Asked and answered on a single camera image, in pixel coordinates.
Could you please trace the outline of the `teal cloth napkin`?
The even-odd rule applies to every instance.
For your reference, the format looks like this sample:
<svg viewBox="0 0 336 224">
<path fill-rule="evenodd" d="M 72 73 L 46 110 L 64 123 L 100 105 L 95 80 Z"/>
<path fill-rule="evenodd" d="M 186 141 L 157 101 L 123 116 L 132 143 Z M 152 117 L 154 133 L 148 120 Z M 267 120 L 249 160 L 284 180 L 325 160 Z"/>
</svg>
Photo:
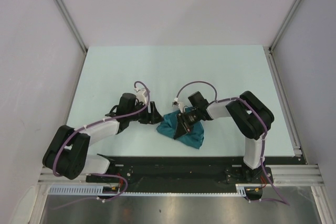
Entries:
<svg viewBox="0 0 336 224">
<path fill-rule="evenodd" d="M 156 128 L 157 132 L 174 140 L 174 134 L 177 127 L 177 115 L 179 113 L 180 110 L 177 110 L 164 115 L 163 121 Z M 200 149 L 204 141 L 204 128 L 201 122 L 198 121 L 190 133 L 178 137 L 176 140 L 189 147 Z"/>
</svg>

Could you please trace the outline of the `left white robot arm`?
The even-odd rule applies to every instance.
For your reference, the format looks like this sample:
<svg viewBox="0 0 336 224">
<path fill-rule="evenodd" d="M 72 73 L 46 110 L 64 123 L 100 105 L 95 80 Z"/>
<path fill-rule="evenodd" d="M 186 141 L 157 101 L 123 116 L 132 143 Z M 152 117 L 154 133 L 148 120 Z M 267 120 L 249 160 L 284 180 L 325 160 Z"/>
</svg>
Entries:
<svg viewBox="0 0 336 224">
<path fill-rule="evenodd" d="M 55 176 L 73 180 L 80 174 L 98 174 L 105 182 L 115 178 L 113 160 L 102 155 L 89 155 L 89 146 L 107 137 L 122 133 L 130 124 L 158 124 L 163 121 L 155 102 L 148 95 L 124 93 L 119 104 L 112 107 L 102 120 L 74 129 L 62 125 L 57 130 L 47 148 L 43 165 L 51 169 Z"/>
</svg>

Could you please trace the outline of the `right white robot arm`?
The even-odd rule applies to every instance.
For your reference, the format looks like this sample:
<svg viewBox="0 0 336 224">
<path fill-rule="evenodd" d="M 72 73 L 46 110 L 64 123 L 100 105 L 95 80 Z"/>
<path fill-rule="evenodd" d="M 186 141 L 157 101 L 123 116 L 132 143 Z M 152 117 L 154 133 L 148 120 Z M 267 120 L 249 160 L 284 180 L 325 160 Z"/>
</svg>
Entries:
<svg viewBox="0 0 336 224">
<path fill-rule="evenodd" d="M 211 121 L 231 117 L 240 132 L 245 136 L 243 179 L 254 183 L 261 177 L 260 167 L 264 165 L 265 140 L 271 124 L 273 113 L 250 91 L 238 97 L 226 98 L 209 103 L 200 92 L 189 96 L 192 108 L 183 111 L 183 103 L 178 98 L 173 101 L 180 112 L 177 113 L 177 125 L 174 139 L 190 133 L 194 125 L 203 120 Z"/>
</svg>

